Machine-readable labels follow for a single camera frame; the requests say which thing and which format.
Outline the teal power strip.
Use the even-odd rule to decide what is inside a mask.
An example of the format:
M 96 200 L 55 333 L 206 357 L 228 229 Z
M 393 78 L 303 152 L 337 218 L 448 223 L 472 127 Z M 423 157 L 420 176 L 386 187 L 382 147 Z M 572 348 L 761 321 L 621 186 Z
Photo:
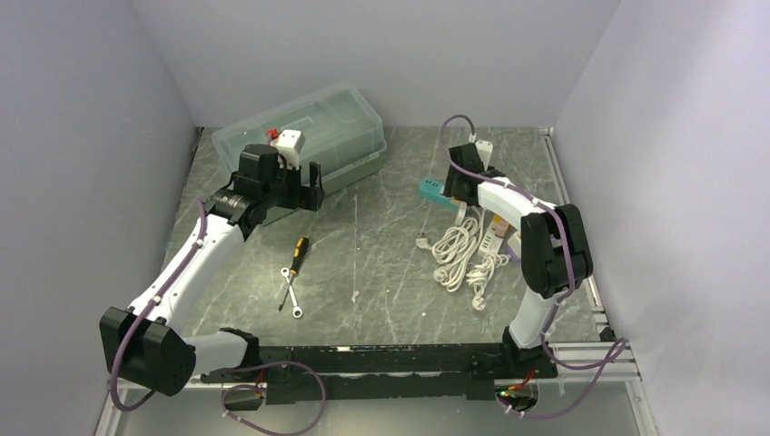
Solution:
M 423 178 L 418 185 L 418 193 L 435 204 L 444 206 L 453 212 L 459 210 L 458 204 L 443 194 L 444 183 L 430 177 Z

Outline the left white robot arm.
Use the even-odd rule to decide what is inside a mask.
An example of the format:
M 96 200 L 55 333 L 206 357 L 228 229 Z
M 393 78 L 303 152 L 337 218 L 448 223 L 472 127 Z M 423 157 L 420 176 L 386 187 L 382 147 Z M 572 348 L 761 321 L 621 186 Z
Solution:
M 244 245 L 270 209 L 317 211 L 325 197 L 321 165 L 309 164 L 309 181 L 293 163 L 297 146 L 248 144 L 228 183 L 196 203 L 199 217 L 180 251 L 127 308 L 111 307 L 99 321 L 109 371 L 109 395 L 120 411 L 118 384 L 126 380 L 149 395 L 174 396 L 195 375 L 217 371 L 253 374 L 262 369 L 257 336 L 234 328 L 184 338 L 179 333 L 196 299 L 228 256 Z

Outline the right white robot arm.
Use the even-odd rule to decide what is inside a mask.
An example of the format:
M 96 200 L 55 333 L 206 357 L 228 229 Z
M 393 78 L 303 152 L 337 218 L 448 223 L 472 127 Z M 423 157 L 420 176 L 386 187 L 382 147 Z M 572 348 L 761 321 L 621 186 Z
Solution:
M 520 234 L 518 257 L 527 290 L 506 330 L 512 357 L 550 354 L 546 335 L 558 308 L 593 273 L 579 209 L 544 202 L 485 167 L 473 143 L 442 151 L 449 161 L 444 194 L 498 215 Z

